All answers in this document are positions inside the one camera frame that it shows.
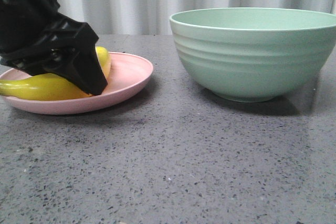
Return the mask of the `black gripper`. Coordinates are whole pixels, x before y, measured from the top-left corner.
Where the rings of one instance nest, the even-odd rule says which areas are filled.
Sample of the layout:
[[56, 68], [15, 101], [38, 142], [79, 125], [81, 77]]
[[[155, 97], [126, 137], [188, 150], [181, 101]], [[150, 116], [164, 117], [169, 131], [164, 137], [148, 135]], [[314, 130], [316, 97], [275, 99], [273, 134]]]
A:
[[58, 9], [57, 0], [1, 0], [1, 64], [31, 76], [54, 73], [99, 95], [107, 78], [96, 55], [98, 35]]

